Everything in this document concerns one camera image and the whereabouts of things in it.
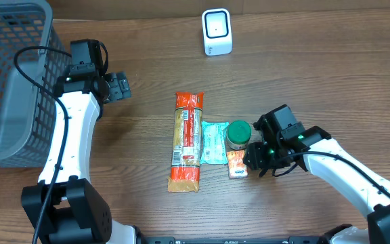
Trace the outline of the small orange snack packet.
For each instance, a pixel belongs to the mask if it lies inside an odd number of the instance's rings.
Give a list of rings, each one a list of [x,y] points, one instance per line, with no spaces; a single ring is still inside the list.
[[[248,171],[243,163],[245,150],[231,150],[227,152],[228,170],[230,179],[246,178]]]

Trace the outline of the green lidded jar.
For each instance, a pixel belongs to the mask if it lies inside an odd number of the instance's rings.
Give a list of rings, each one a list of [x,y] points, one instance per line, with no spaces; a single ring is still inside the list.
[[[227,127],[227,144],[233,150],[242,150],[247,147],[251,135],[251,127],[246,121],[233,121]]]

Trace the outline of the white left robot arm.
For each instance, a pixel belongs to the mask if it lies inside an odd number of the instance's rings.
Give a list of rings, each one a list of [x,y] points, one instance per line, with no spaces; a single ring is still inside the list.
[[[113,219],[90,182],[92,135],[103,105],[131,97],[125,73],[62,76],[48,93],[56,101],[49,155],[37,184],[21,195],[33,243],[142,243],[136,227]]]

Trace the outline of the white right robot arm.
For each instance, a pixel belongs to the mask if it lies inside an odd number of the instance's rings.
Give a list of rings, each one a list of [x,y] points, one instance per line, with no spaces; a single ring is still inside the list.
[[[320,243],[390,243],[390,181],[360,163],[318,126],[305,129],[292,115],[263,115],[254,122],[262,140],[250,144],[243,162],[260,176],[295,167],[317,176],[343,195],[366,219],[367,228],[338,226]]]

